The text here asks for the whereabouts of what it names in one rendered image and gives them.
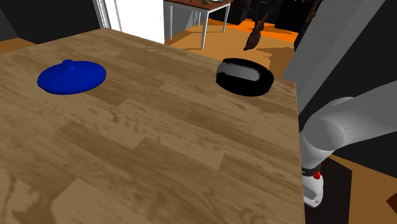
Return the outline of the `white-legged wooden side table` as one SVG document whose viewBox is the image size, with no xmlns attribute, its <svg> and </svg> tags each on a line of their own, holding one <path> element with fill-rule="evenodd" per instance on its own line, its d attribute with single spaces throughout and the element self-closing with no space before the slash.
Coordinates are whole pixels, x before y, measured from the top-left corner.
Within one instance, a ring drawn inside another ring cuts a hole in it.
<svg viewBox="0 0 397 224">
<path fill-rule="evenodd" d="M 225 16 L 223 21 L 222 32 L 225 31 L 226 22 L 228 19 L 228 13 L 230 11 L 230 6 L 233 0 L 221 0 L 220 2 L 210 1 L 210 0 L 164 0 L 165 9 L 169 12 L 168 25 L 168 35 L 169 39 L 172 39 L 172 26 L 173 26 L 173 9 L 175 7 L 182 8 L 184 10 L 189 10 L 198 13 L 198 24 L 200 23 L 200 18 L 203 16 L 203 28 L 202 28 L 202 40 L 200 48 L 203 50 L 205 45 L 205 36 L 207 32 L 207 23 L 209 19 L 209 14 L 225 8 Z"/>
</svg>

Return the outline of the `white door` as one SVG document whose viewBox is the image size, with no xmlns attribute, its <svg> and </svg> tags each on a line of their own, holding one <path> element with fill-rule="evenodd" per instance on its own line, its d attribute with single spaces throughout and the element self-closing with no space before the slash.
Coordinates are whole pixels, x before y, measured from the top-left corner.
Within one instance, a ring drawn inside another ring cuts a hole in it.
<svg viewBox="0 0 397 224">
<path fill-rule="evenodd" d="M 164 0 L 91 0 L 101 28 L 165 42 Z"/>
</svg>

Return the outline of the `black round bowl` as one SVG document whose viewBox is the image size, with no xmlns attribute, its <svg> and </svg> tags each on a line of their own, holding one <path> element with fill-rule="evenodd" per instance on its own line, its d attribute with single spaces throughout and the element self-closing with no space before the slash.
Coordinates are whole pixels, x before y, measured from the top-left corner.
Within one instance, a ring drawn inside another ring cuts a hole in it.
<svg viewBox="0 0 397 224">
<path fill-rule="evenodd" d="M 264 95 L 274 80 L 274 75 L 266 67 L 247 59 L 223 59 L 216 70 L 216 83 L 225 90 L 242 96 Z"/>
</svg>

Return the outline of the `blue pot lid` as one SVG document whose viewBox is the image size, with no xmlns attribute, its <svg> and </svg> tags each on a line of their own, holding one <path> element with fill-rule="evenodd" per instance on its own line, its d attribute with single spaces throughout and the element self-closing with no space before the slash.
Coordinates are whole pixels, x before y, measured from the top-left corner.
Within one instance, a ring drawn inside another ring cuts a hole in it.
<svg viewBox="0 0 397 224">
<path fill-rule="evenodd" d="M 106 70 L 100 64 L 66 59 L 45 69 L 37 84 L 50 94 L 73 95 L 94 89 L 105 79 Z"/>
</svg>

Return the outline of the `brown broom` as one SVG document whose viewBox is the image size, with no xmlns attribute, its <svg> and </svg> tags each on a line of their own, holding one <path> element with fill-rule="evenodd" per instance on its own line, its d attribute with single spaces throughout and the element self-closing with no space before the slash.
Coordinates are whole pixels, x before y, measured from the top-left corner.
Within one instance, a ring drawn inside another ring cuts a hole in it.
<svg viewBox="0 0 397 224">
<path fill-rule="evenodd" d="M 244 51 L 252 50 L 258 45 L 261 38 L 261 30 L 263 29 L 264 23 L 266 22 L 267 19 L 268 19 L 268 12 L 264 14 L 261 20 L 255 23 L 254 28 L 246 41 L 246 45 L 243 48 Z"/>
</svg>

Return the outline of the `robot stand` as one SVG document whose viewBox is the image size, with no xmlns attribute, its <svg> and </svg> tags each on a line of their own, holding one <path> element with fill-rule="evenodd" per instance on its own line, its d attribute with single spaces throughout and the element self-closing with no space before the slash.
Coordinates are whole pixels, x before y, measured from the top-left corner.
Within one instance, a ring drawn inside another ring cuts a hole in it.
<svg viewBox="0 0 397 224">
<path fill-rule="evenodd" d="M 305 224 L 349 224 L 352 171 L 327 158 L 321 174 L 323 199 L 315 208 L 305 205 Z"/>
</svg>

